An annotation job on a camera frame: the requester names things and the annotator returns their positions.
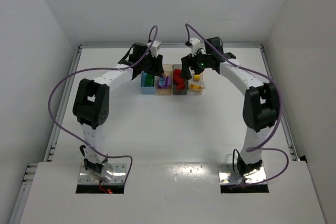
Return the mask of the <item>red arched lego brick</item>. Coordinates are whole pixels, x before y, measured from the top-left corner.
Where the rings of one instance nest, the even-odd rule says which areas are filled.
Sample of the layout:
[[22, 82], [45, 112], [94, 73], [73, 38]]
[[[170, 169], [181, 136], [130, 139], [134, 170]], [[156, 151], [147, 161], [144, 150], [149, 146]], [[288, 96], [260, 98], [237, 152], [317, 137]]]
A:
[[175, 69], [173, 71], [173, 81], [175, 84], [180, 84], [184, 82], [184, 78], [181, 77], [181, 69]]

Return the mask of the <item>purple lego brick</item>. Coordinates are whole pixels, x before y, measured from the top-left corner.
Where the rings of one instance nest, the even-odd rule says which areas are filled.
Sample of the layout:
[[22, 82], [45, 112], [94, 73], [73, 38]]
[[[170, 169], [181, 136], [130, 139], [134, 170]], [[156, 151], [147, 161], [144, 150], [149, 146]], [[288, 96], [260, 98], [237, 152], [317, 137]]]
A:
[[165, 89], [165, 80], [166, 80], [166, 77], [158, 78], [158, 84], [157, 84], [158, 89]]

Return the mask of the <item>purple green lego piece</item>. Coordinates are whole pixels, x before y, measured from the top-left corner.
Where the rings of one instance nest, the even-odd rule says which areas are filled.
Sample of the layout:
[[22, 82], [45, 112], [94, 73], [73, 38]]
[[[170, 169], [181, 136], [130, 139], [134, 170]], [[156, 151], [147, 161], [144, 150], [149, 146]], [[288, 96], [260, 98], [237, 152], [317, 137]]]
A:
[[166, 77], [166, 80], [165, 80], [165, 88], [170, 88], [172, 85], [172, 78], [170, 76], [167, 76]]

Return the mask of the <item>green lego plate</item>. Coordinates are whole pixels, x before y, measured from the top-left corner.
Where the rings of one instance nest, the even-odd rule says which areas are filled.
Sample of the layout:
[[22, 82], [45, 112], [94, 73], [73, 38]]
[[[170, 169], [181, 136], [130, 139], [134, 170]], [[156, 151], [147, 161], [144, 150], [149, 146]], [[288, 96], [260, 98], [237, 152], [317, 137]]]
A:
[[155, 76], [152, 74], [147, 74], [144, 78], [144, 87], [153, 87], [155, 82]]

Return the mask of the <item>yellow striped lego brick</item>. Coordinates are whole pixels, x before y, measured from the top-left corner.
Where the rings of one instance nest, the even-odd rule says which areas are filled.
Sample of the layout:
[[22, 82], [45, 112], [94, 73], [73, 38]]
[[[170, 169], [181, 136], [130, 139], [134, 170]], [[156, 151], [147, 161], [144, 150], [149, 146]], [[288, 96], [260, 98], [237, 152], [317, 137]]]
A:
[[196, 84], [190, 84], [189, 89], [190, 89], [192, 92], [196, 92], [196, 93], [201, 93], [201, 92], [203, 91], [202, 86], [199, 86], [199, 85], [196, 85]]

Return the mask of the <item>yellow oval lego brick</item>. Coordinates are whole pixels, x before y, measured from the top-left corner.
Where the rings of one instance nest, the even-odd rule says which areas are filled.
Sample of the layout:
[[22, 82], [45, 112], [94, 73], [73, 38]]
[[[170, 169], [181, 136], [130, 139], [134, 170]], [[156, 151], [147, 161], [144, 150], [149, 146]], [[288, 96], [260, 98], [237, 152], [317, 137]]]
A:
[[193, 77], [194, 81], [200, 81], [201, 79], [201, 76], [198, 75], [198, 74], [195, 74], [194, 77]]

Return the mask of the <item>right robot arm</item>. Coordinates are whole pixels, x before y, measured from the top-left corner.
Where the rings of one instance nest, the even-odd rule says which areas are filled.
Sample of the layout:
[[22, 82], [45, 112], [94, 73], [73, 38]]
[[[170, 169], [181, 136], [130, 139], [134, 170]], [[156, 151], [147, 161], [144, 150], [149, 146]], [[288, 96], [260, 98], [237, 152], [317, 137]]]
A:
[[242, 69], [236, 56], [225, 53], [221, 39], [208, 39], [204, 47], [197, 38], [190, 38], [186, 46], [191, 53], [181, 59], [181, 78], [190, 80], [192, 73], [212, 69], [228, 79], [244, 96], [243, 120], [246, 135], [236, 162], [235, 172], [240, 176], [260, 169], [263, 163], [261, 144], [276, 124], [280, 112], [279, 94], [274, 84], [264, 83]]

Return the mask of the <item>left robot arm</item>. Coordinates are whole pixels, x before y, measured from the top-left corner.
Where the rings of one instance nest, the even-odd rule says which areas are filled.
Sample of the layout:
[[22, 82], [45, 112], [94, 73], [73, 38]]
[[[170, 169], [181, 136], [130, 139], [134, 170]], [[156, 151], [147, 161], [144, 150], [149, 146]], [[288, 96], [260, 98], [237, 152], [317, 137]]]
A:
[[112, 164], [102, 152], [103, 125], [109, 116], [110, 93], [142, 72], [163, 73], [161, 42], [134, 43], [118, 64], [105, 74], [79, 82], [72, 112], [80, 123], [85, 144], [80, 147], [85, 169], [102, 182], [113, 178]]

